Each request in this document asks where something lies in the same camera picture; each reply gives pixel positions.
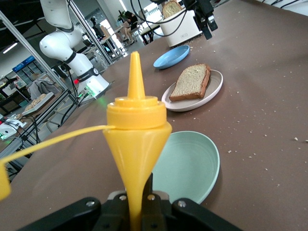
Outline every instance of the yellow squeeze bottle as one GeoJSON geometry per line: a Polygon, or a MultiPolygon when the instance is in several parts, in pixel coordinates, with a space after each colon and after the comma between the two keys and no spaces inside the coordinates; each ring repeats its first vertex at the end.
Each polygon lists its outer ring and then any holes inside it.
{"type": "Polygon", "coordinates": [[[133,52],[127,97],[115,98],[107,107],[107,124],[115,129],[104,130],[124,186],[130,215],[130,230],[141,230],[142,193],[172,127],[167,110],[157,97],[145,96],[140,56],[133,52]]]}

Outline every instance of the ceiling light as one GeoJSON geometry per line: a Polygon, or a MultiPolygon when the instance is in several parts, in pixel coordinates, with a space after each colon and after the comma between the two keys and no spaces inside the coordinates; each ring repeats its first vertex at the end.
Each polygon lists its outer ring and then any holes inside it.
{"type": "Polygon", "coordinates": [[[14,46],[16,46],[17,45],[17,42],[16,43],[14,43],[12,46],[10,46],[8,49],[6,49],[4,52],[3,52],[3,54],[5,54],[6,52],[8,52],[10,49],[12,49],[14,46]]]}

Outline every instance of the white plate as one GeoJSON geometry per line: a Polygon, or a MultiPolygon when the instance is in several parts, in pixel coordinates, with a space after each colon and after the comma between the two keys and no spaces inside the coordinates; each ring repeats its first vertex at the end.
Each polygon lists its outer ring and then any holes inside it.
{"type": "Polygon", "coordinates": [[[31,112],[37,111],[37,110],[40,109],[40,108],[44,105],[44,103],[46,103],[52,96],[53,96],[53,93],[52,93],[52,92],[49,92],[49,93],[45,96],[45,98],[44,98],[42,101],[40,101],[40,102],[39,102],[37,105],[35,105],[33,108],[31,108],[31,109],[29,109],[29,110],[23,112],[22,115],[25,116],[25,115],[27,115],[27,114],[29,114],[29,113],[31,113],[31,112]]]}
{"type": "Polygon", "coordinates": [[[214,98],[215,95],[219,92],[223,82],[223,76],[219,71],[211,70],[211,79],[210,83],[208,84],[205,95],[202,99],[195,99],[195,100],[181,100],[176,102],[171,102],[169,96],[171,95],[172,91],[175,88],[175,84],[172,84],[164,93],[162,97],[162,102],[165,103],[166,108],[170,111],[175,112],[185,112],[197,107],[202,106],[203,104],[209,102],[211,99],[214,98]]]}

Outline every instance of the bottle nozzle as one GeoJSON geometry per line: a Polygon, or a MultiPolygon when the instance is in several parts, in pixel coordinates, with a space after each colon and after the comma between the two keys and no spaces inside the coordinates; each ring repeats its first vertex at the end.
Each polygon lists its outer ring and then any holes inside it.
{"type": "Polygon", "coordinates": [[[140,55],[134,51],[130,58],[128,95],[129,99],[142,100],[145,98],[140,55]]]}

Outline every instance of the metal pole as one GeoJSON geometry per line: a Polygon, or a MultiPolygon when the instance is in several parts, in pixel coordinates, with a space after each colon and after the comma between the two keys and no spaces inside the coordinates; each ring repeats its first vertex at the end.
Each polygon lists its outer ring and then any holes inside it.
{"type": "Polygon", "coordinates": [[[65,90],[67,86],[56,76],[53,70],[48,66],[45,60],[35,51],[35,49],[28,43],[28,41],[23,37],[23,35],[17,30],[16,27],[9,21],[9,19],[0,11],[0,19],[3,24],[11,31],[11,33],[20,41],[20,43],[34,56],[34,58],[45,68],[49,76],[57,83],[59,86],[65,90]]]}
{"type": "Polygon", "coordinates": [[[85,20],[84,16],[76,6],[73,0],[70,0],[69,7],[75,14],[75,16],[79,19],[79,22],[82,24],[84,29],[88,32],[88,35],[91,37],[92,41],[94,42],[94,45],[96,48],[100,51],[100,53],[104,56],[105,60],[108,62],[108,65],[113,64],[112,60],[110,59],[109,55],[106,53],[106,51],[103,49],[102,45],[100,42],[97,40],[95,34],[92,32],[90,25],[88,22],[85,20]]]}

